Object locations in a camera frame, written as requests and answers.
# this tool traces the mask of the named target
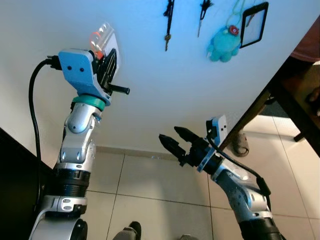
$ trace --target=shoe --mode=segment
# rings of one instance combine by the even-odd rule
[[[184,234],[181,236],[180,240],[199,240],[199,239],[189,234]]]
[[[141,240],[141,225],[137,221],[133,221],[129,225],[130,228],[133,228],[136,231],[135,240]]]

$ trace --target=floor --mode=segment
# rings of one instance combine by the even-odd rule
[[[266,105],[260,115],[289,118],[288,114],[277,101],[274,101],[270,105]]]
[[[320,240],[320,159],[289,118],[257,116],[245,128],[250,145],[239,159],[271,189],[274,221],[287,240]],[[97,153],[90,179],[89,240],[112,240],[131,221],[143,240],[241,240],[224,192],[206,173],[178,161]]]

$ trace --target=robotic arm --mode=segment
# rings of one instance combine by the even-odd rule
[[[214,117],[206,122],[206,138],[199,137],[184,127],[175,126],[174,129],[182,139],[191,143],[190,152],[186,154],[177,141],[160,134],[162,145],[178,158],[182,167],[189,164],[197,167],[199,172],[204,170],[211,175],[211,180],[227,195],[243,239],[284,239],[273,221],[269,199],[271,192],[264,179],[218,147],[227,136],[226,117]]]
[[[112,93],[130,93],[129,88],[111,84],[119,66],[113,29],[104,24],[99,31],[99,39],[91,42],[96,51],[66,49],[46,60],[52,68],[62,70],[78,97],[64,122],[55,177],[45,188],[30,240],[87,239],[88,226],[80,216],[87,209],[86,191],[96,154],[92,133],[105,106],[111,104]]]

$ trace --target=key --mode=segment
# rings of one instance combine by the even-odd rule
[[[255,13],[250,15],[250,18],[249,18],[249,20],[248,20],[248,22],[247,22],[247,24],[245,26],[246,28],[249,27],[249,24],[250,24],[251,20],[254,18],[255,15],[256,15]]]
[[[169,43],[170,39],[171,39],[171,34],[165,35],[165,37],[164,37],[164,40],[165,40],[165,51],[168,50],[168,43]]]
[[[201,28],[201,24],[202,24],[202,19],[200,19],[200,21],[199,21],[198,37],[199,37],[199,35],[200,35],[200,28]]]

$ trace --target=wooden table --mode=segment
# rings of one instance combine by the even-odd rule
[[[320,156],[320,117],[313,113],[311,106],[306,102],[307,96],[319,86],[320,65],[313,65],[305,74],[295,77],[272,79],[231,130],[221,148],[224,149],[245,126],[247,120],[259,112],[271,94],[300,130],[300,134],[294,139],[299,141],[306,138]]]

